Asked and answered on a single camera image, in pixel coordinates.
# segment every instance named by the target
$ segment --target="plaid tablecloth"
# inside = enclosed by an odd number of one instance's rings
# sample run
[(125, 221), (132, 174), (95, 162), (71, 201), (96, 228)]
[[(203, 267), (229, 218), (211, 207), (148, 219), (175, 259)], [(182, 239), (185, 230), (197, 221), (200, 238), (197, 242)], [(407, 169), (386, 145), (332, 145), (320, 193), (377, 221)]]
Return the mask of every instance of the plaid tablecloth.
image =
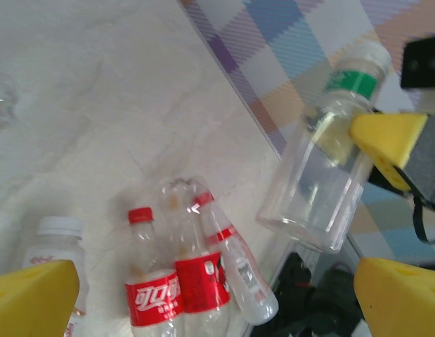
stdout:
[[(281, 154), (291, 123), (322, 91), (343, 50), (362, 39), (380, 41), (392, 56), (377, 106), (413, 110), (418, 93), (400, 89), (404, 43), (435, 33), (435, 0), (181, 0), (228, 80)], [(420, 243), (413, 205), (367, 185), (351, 227), (364, 256), (431, 260)], [(435, 230), (435, 214), (425, 214)]]

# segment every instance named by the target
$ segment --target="red bottle cap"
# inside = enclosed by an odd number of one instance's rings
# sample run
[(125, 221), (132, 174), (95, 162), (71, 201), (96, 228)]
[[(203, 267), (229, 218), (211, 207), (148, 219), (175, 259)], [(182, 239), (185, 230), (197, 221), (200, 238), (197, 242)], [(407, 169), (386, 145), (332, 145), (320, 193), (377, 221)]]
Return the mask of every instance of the red bottle cap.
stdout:
[(153, 212), (151, 207), (132, 209), (130, 212), (128, 212), (128, 221), (130, 222), (130, 225), (153, 221)]
[(194, 198), (194, 202), (199, 206), (202, 207), (206, 204), (209, 204), (211, 201), (214, 201), (214, 197), (212, 196), (210, 191), (206, 191), (202, 194), (199, 194)]

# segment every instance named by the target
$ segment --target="green label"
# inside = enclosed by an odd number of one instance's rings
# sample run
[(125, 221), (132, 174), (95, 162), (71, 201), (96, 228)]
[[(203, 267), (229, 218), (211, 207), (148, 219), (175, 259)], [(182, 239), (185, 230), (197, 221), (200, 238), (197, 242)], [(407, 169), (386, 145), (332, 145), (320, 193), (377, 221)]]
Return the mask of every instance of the green label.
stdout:
[(369, 74), (354, 70), (342, 70), (331, 75), (325, 91), (341, 89), (354, 91), (369, 100), (376, 86), (377, 80)]

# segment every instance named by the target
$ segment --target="white bottle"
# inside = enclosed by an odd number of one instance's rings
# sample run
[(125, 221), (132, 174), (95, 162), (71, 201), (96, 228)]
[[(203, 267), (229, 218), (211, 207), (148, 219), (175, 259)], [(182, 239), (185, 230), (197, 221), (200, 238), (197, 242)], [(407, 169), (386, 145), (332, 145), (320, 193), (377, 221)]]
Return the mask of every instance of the white bottle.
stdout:
[(163, 259), (150, 207), (131, 210), (133, 233), (126, 299), (135, 337), (184, 337), (183, 302), (175, 269)]
[(225, 337), (230, 293), (220, 252), (211, 253), (200, 219), (191, 213), (192, 188), (177, 179), (163, 189), (164, 214), (172, 225), (176, 270), (185, 308), (186, 335)]
[(266, 323), (277, 314), (278, 301), (262, 277), (250, 248), (211, 192), (196, 183), (195, 193), (207, 242), (222, 252), (226, 278), (242, 315), (251, 325)]
[(83, 222), (76, 218), (49, 216), (41, 220), (37, 243), (25, 254), (22, 267), (38, 265), (55, 260), (71, 260), (75, 264), (80, 283), (79, 294), (70, 316), (64, 337), (80, 337), (83, 332), (83, 317), (86, 314), (86, 297), (89, 285), (84, 272)]

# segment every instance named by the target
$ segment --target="white marble surface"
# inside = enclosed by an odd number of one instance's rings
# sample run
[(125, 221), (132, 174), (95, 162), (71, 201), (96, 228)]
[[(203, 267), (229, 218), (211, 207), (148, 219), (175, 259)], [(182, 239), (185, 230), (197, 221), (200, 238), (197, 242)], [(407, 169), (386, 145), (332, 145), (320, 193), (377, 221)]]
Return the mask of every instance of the white marble surface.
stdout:
[[(0, 71), (20, 96), (0, 131), (0, 274), (42, 216), (79, 217), (85, 336), (131, 336), (125, 212), (159, 179), (190, 174), (273, 274), (287, 240), (254, 214), (278, 158), (174, 0), (0, 1)], [(244, 328), (236, 312), (228, 335)]]

